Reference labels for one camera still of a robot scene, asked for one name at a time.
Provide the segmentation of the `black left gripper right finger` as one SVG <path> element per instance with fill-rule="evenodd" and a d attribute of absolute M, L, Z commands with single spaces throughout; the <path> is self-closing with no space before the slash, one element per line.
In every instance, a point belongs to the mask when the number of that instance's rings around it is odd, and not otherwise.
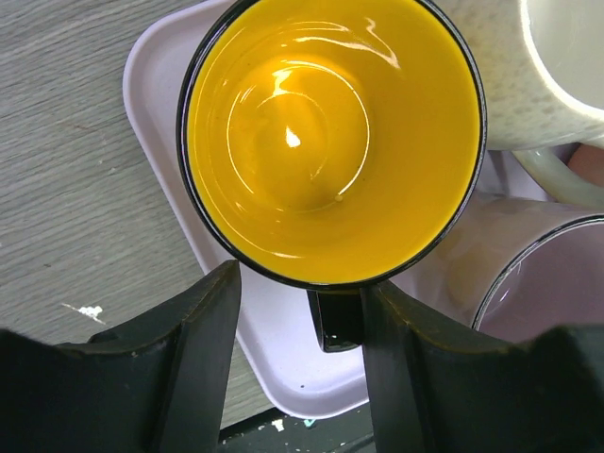
<path fill-rule="evenodd" d="M 377 451 L 602 450 L 602 327 L 555 327 L 512 344 L 390 282 L 361 297 Z"/>

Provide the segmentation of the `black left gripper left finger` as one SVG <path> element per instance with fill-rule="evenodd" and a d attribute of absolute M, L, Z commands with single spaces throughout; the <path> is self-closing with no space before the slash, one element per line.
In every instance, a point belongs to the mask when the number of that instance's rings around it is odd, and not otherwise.
<path fill-rule="evenodd" d="M 84 344 L 3 330 L 2 450 L 214 451 L 241 296 L 229 260 Z"/>

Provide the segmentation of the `yellow mug black outside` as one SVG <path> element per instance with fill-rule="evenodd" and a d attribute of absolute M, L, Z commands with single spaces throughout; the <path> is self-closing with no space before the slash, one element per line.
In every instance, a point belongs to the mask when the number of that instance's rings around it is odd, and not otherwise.
<path fill-rule="evenodd" d="M 198 216 L 307 292 L 327 353 L 361 344 L 361 289 L 458 221 L 486 135 L 476 62 L 430 1 L 238 1 L 195 50 L 176 117 Z"/>

